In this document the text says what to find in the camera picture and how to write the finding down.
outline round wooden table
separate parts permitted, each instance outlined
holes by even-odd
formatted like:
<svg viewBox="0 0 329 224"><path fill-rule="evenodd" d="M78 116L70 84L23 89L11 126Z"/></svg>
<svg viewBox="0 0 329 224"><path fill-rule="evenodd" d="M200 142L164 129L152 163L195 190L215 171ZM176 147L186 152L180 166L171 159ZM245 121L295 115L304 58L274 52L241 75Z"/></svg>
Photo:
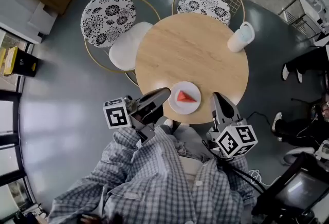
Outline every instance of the round wooden table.
<svg viewBox="0 0 329 224"><path fill-rule="evenodd" d="M201 14L184 13L155 24L139 45L136 77L143 94L188 81L201 91L201 104L192 114L174 112L166 101L164 115L174 121L212 121L210 96L218 91L237 104L247 87L249 68L244 50L233 53L227 41L233 32Z"/></svg>

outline white shoe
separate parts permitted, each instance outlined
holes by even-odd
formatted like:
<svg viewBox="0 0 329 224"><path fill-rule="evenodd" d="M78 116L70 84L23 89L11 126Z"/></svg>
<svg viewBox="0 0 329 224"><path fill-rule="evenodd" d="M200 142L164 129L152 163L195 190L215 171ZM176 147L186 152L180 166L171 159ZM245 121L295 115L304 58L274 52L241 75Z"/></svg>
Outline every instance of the white shoe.
<svg viewBox="0 0 329 224"><path fill-rule="evenodd" d="M288 71L288 69L287 69L287 66L284 65L284 66L283 66L283 69L282 69L282 79L283 79L284 81L287 80L288 75L289 75L289 71Z"/></svg>
<svg viewBox="0 0 329 224"><path fill-rule="evenodd" d="M279 120L282 120L282 113L281 112L278 112L276 114L276 116L274 117L274 121L273 121L273 124L272 124L272 132L274 132L274 133L276 131L276 123Z"/></svg>
<svg viewBox="0 0 329 224"><path fill-rule="evenodd" d="M299 83L302 83L303 82L303 74L300 74L297 70L297 78L298 78L298 81Z"/></svg>
<svg viewBox="0 0 329 224"><path fill-rule="evenodd" d="M174 127L174 121L171 119L166 119L163 124L169 126L170 129Z"/></svg>

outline window frame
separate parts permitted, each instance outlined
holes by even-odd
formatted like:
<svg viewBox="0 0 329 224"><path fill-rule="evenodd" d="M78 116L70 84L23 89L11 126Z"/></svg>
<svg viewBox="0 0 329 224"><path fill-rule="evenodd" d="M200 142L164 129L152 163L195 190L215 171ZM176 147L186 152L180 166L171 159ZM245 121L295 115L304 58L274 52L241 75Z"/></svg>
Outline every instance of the window frame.
<svg viewBox="0 0 329 224"><path fill-rule="evenodd" d="M24 50L27 51L31 47L31 43L17 37L18 39L22 40L26 43ZM12 119L13 119L13 132L11 134L2 135L0 136L0 152L1 150L5 150L7 148L15 148L16 152L16 161L18 164L18 170L12 171L10 173L0 175L0 186L4 186L10 184L14 181L22 179L24 182L24 188L26 190L26 194L28 197L28 202L23 206L20 207L19 211L26 210L27 208L31 207L34 204L34 199L31 195L31 190L28 185L27 175L24 170L23 161L22 161L22 154L21 154L21 145L20 145L20 131L19 131L19 105L20 105L20 98L22 95L22 88L24 83L24 77L18 76L15 86L15 91L8 91L0 89L0 101L9 101L13 102L13 112L12 112ZM4 219L0 219L0 223L5 222L7 220L12 219L15 214L5 217Z"/></svg>

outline sleeve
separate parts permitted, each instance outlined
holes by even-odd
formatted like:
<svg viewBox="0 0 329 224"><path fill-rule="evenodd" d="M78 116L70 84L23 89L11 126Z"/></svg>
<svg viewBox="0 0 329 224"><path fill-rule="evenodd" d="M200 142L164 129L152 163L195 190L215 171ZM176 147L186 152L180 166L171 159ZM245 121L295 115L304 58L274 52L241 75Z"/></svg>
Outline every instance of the sleeve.
<svg viewBox="0 0 329 224"><path fill-rule="evenodd" d="M228 161L228 163L248 174L248 164L245 156L234 158ZM241 195L244 206L250 205L254 207L256 204L256 198L253 193L254 189L247 182L238 177L235 172L232 172L231 170L223 170L227 175L228 181L230 182L231 189L233 191L237 191Z"/></svg>
<svg viewBox="0 0 329 224"><path fill-rule="evenodd" d="M91 212L99 204L104 204L102 200L107 190L125 182L138 141L137 132L130 127L115 132L113 141L105 148L101 160L90 175L54 199L48 223L71 222L79 214Z"/></svg>

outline red fruit slice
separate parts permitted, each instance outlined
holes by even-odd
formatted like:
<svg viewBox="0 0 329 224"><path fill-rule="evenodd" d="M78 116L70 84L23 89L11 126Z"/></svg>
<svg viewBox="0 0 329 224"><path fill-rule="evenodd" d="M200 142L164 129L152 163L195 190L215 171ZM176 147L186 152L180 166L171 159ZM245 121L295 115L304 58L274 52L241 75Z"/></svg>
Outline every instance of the red fruit slice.
<svg viewBox="0 0 329 224"><path fill-rule="evenodd" d="M182 90L179 91L179 93L178 93L177 101L180 101L180 102L189 102L189 103L196 102L195 99L193 99L191 96L189 96L186 92L183 92Z"/></svg>

